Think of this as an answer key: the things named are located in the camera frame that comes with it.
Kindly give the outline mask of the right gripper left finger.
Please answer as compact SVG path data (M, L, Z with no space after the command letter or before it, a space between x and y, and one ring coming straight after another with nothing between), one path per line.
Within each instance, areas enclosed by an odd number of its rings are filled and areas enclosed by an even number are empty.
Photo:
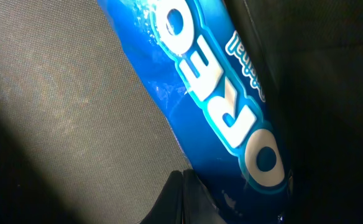
M182 224L183 176L172 171L150 212L140 224Z

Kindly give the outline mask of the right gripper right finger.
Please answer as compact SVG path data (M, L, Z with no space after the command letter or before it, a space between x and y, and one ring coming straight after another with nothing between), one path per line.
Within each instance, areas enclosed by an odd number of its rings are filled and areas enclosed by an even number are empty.
M185 224L226 224L208 189L193 169L183 171L182 186Z

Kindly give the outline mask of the dark green cardboard box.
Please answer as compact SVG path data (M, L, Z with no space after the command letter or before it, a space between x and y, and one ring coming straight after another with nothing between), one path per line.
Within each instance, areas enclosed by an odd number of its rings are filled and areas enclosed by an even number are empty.
M363 223L363 1L248 1L291 129L288 223ZM0 1L0 223L139 223L189 168L96 1Z

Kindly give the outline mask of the blue Oreo cookie pack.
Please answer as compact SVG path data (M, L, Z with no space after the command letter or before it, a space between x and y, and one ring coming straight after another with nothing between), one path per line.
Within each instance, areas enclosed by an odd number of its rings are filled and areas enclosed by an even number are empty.
M223 1L99 0L142 84L228 223L283 223L288 151Z

